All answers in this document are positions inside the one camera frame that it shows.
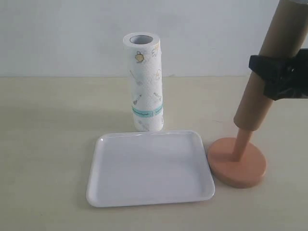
white wall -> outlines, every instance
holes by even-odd
[[[161,37],[164,76],[246,75],[277,3],[0,0],[0,76],[123,76],[136,31]]]

white tray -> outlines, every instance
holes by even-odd
[[[87,189],[92,206],[204,201],[214,192],[194,131],[115,133],[96,143]]]

black clamp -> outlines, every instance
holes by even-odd
[[[308,49],[290,59],[252,55],[249,68],[264,80],[263,94],[270,99],[308,98]]]

cardboard tube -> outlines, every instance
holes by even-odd
[[[264,39],[260,55],[273,58],[294,57],[308,32],[308,0],[280,0]],[[257,130],[273,100],[263,95],[264,81],[251,73],[234,117],[237,127]]]

table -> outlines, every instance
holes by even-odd
[[[192,129],[207,147],[236,136],[248,77],[166,77],[164,130]],[[215,180],[205,202],[93,208],[86,201],[96,140],[135,131],[126,78],[0,78],[0,230],[307,230],[308,100],[274,103],[253,144],[264,181],[234,189]]]

